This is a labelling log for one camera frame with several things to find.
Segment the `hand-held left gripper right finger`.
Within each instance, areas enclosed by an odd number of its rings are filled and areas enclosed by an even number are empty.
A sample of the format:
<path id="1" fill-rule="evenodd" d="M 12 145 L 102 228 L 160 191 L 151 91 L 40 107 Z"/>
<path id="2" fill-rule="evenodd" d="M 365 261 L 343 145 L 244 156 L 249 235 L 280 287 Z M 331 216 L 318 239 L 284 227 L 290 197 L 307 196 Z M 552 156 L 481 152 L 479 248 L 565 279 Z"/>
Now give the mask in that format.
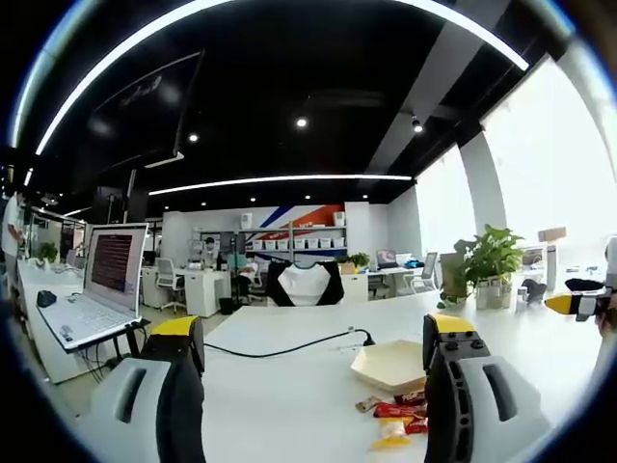
<path id="1" fill-rule="evenodd" d="M 541 395 L 463 318 L 423 318 L 427 462 L 524 462 L 550 422 Z"/>

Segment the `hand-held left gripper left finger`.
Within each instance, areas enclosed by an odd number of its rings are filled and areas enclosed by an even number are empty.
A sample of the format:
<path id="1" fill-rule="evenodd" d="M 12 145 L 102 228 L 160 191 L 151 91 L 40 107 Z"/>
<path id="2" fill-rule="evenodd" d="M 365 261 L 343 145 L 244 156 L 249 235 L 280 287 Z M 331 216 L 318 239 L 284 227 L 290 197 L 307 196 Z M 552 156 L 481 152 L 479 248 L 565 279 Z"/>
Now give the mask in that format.
<path id="1" fill-rule="evenodd" d="M 201 319 L 169 319 L 94 389 L 79 436 L 95 462 L 203 462 Z"/>

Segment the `person's right hand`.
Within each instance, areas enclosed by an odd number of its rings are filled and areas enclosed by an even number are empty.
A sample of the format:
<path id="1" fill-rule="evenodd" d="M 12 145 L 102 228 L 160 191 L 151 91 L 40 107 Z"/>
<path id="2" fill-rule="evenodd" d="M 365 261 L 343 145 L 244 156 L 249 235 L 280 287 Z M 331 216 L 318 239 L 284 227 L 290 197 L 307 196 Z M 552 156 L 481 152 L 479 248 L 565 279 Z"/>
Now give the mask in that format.
<path id="1" fill-rule="evenodd" d="M 602 340 L 608 340 L 616 334 L 616 294 L 611 295 L 607 308 L 595 316 L 595 323 Z"/>

